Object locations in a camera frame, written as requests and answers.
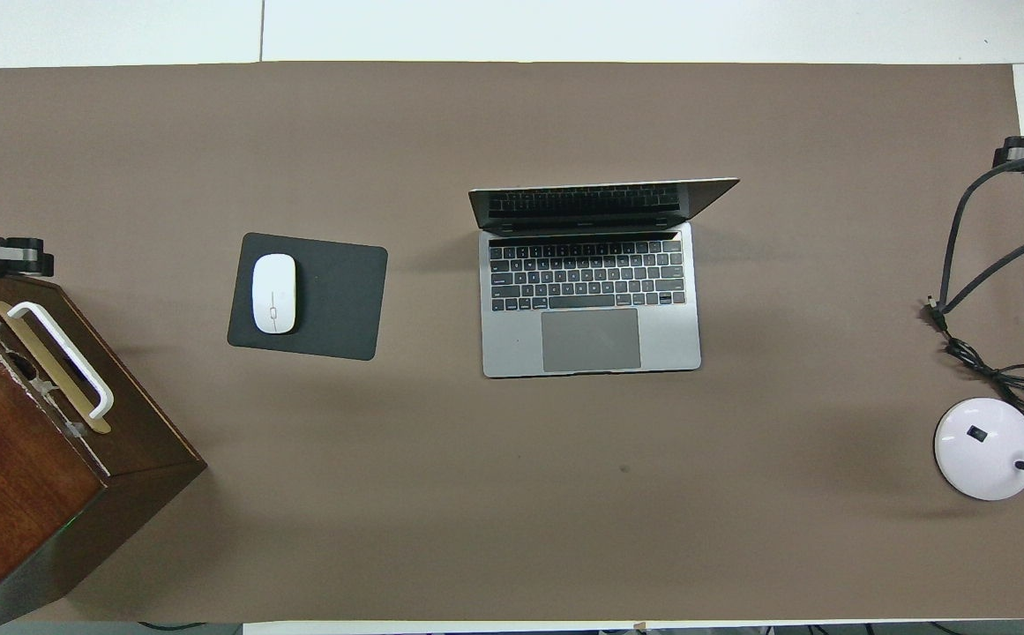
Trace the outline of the white computer mouse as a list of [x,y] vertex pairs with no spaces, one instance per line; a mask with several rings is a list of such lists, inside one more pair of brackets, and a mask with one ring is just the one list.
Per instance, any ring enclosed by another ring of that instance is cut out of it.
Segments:
[[287,334],[297,321],[297,263],[285,253],[265,254],[254,262],[250,306],[255,328],[264,334]]

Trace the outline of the white desk lamp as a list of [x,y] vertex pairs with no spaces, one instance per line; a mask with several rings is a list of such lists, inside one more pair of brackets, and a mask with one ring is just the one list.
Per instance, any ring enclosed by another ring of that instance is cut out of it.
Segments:
[[1004,501],[1024,490],[1024,364],[990,366],[966,341],[947,351],[995,387],[997,397],[955,403],[940,417],[932,450],[940,474],[961,494]]

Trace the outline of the brown table mat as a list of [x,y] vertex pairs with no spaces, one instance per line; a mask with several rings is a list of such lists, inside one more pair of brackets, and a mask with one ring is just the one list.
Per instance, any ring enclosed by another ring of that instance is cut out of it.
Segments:
[[[0,235],[208,465],[32,619],[1024,617],[918,314],[1017,132],[1007,65],[2,69]],[[725,176],[700,370],[483,376],[469,190]],[[386,249],[374,358],[229,345],[247,232]]]

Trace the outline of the black mouse pad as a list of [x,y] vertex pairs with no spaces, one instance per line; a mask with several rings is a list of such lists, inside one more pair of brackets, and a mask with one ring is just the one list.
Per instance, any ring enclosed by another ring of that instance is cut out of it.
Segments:
[[[296,328],[264,334],[252,318],[252,269],[258,258],[285,253],[297,263]],[[240,348],[373,359],[385,293],[388,253],[379,246],[247,232],[243,237],[227,341]]]

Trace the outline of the grey laptop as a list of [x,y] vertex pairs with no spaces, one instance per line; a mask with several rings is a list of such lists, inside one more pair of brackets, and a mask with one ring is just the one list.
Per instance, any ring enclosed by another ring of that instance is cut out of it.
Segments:
[[486,377],[701,364],[691,221],[735,177],[472,189]]

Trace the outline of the brown wooden box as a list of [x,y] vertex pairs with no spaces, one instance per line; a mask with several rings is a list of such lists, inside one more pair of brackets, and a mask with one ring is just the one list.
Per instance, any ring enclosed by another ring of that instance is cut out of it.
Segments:
[[206,463],[63,290],[0,278],[0,301],[44,307],[114,393],[111,433],[88,429],[0,318],[0,624],[78,583]]

